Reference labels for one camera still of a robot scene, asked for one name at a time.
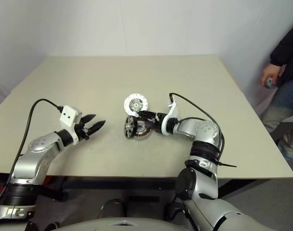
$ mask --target person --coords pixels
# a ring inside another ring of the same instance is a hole
[[[284,119],[293,115],[293,28],[280,41],[270,55],[270,64],[261,77],[263,86],[268,77],[278,87],[268,108],[262,113],[261,120],[271,133]],[[283,65],[286,67],[280,76]],[[278,148],[286,160],[293,158],[293,128],[279,141]]]

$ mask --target white wall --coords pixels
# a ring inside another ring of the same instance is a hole
[[[39,0],[0,0],[0,103],[43,60],[41,7]]]
[[[60,56],[218,53],[257,107],[271,93],[258,84],[261,71],[293,25],[293,0],[0,0],[0,5],[3,2],[15,5],[0,15],[0,34],[14,34],[14,39],[0,42],[0,51],[5,50],[1,63],[15,67],[1,65],[0,84],[7,89],[21,80],[12,70],[23,76],[26,57],[34,49]],[[24,34],[34,31],[39,38],[30,41]],[[27,49],[17,45],[17,35]],[[29,51],[21,63],[12,57],[21,56],[19,49]]]

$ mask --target human hand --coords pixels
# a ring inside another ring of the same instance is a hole
[[[260,80],[260,84],[264,86],[266,79],[268,77],[272,77],[272,83],[276,85],[277,79],[279,78],[279,73],[281,71],[281,66],[276,66],[273,64],[269,64],[264,70],[263,75]]]

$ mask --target gray floor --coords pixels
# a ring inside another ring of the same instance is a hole
[[[293,160],[289,164],[293,169]],[[261,184],[244,192],[228,195],[225,199],[242,212],[275,230],[293,231],[293,179],[258,183]],[[163,206],[172,199],[173,192],[71,190],[69,195],[69,200],[64,203],[43,197],[39,199],[38,210],[33,221],[39,225],[40,230],[43,230],[46,224],[54,221],[68,225],[94,219],[106,201],[114,198],[124,199],[128,195],[159,196],[160,203],[130,204],[129,216],[161,219]],[[188,226],[188,222],[182,218],[182,215],[177,217],[176,223]]]

